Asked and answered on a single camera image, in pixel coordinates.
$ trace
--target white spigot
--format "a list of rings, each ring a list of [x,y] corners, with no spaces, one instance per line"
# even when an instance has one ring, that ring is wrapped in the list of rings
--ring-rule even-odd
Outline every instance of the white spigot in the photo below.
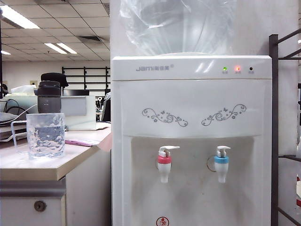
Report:
[[[218,174],[218,182],[226,183],[226,176],[229,168],[229,157],[226,150],[231,149],[227,146],[217,146],[216,156],[214,157],[214,166]]]
[[[179,149],[179,146],[162,146],[158,153],[158,170],[160,173],[160,180],[163,184],[168,182],[168,175],[171,169],[170,150]]]

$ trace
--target gray thermos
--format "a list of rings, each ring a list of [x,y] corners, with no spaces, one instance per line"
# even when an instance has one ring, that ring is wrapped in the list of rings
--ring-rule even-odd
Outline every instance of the gray thermos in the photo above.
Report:
[[[39,113],[60,113],[61,85],[57,81],[41,81],[39,88],[35,90],[38,96]]]

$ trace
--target air vent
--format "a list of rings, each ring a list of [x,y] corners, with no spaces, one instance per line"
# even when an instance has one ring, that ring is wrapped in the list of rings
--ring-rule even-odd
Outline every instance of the air vent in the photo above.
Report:
[[[83,43],[102,43],[103,41],[98,36],[77,36]]]
[[[107,11],[108,15],[110,15],[110,4],[109,3],[103,3],[103,7],[105,11]]]

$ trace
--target ceiling light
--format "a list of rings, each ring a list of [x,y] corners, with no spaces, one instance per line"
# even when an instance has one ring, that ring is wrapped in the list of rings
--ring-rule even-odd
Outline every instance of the ceiling light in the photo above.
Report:
[[[0,7],[2,9],[2,15],[11,20],[12,22],[14,22],[15,24],[26,28],[26,29],[32,29],[32,28],[37,28],[39,29],[39,27],[37,25],[35,25],[33,22],[31,22],[29,19],[25,18],[24,16],[22,16],[21,14],[19,14],[18,12],[14,11],[11,7],[9,6],[1,6]]]
[[[55,46],[54,44],[51,43],[44,43],[45,45],[47,45],[48,47],[54,49],[56,52],[59,52],[61,54],[67,54],[64,50],[60,49],[59,47]]]
[[[6,52],[6,51],[3,51],[3,50],[1,50],[1,53],[2,53],[2,54],[5,54],[5,55],[11,55],[10,53],[8,53],[8,52]]]
[[[64,43],[57,43],[58,46],[62,47],[63,49],[67,50],[69,53],[77,54],[73,49],[69,46],[66,46]]]

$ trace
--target indicator light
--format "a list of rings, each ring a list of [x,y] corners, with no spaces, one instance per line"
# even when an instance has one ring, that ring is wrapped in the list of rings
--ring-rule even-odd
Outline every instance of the indicator light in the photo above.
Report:
[[[240,66],[236,66],[236,67],[235,67],[235,71],[236,71],[236,72],[240,72]]]

